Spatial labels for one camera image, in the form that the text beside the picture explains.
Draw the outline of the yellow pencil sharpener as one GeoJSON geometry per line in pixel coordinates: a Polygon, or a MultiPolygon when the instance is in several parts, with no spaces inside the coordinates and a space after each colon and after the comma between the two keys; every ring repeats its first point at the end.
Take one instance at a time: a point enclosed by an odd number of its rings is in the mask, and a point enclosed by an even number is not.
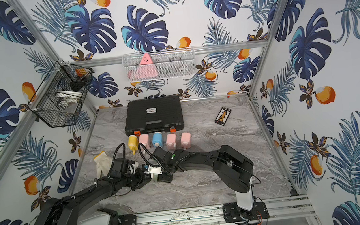
{"type": "Polygon", "coordinates": [[[138,151],[139,138],[136,135],[130,135],[128,137],[128,148],[132,151],[133,155],[138,151]]]}

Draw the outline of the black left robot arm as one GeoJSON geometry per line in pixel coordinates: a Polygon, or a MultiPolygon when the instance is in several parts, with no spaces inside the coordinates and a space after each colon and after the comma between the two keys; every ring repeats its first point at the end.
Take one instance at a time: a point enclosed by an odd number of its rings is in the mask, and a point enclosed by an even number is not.
{"type": "Polygon", "coordinates": [[[96,216],[80,221],[88,209],[104,199],[115,196],[124,187],[136,191],[151,178],[126,157],[114,157],[109,172],[94,180],[94,184],[80,192],[61,199],[50,199],[37,216],[34,225],[122,225],[117,212],[99,209],[96,216]]]}

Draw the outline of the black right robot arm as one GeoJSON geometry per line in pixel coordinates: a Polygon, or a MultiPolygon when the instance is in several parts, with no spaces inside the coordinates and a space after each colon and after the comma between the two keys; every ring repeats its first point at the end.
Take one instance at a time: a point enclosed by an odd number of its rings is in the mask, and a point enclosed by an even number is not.
{"type": "Polygon", "coordinates": [[[173,153],[157,147],[153,153],[140,143],[138,151],[144,162],[153,171],[150,174],[157,181],[170,183],[173,175],[189,170],[212,171],[236,194],[237,206],[241,211],[251,211],[255,199],[252,192],[254,175],[253,162],[236,149],[222,145],[211,152],[190,152],[175,150],[173,153]]]}

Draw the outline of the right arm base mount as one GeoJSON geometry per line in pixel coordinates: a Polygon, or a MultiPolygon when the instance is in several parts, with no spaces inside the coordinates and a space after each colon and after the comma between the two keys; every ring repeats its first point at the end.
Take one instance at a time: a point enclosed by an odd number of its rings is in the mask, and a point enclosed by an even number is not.
{"type": "Polygon", "coordinates": [[[269,211],[263,201],[254,203],[252,210],[239,208],[237,203],[223,205],[223,216],[226,223],[245,224],[249,221],[269,219],[269,211]]]}

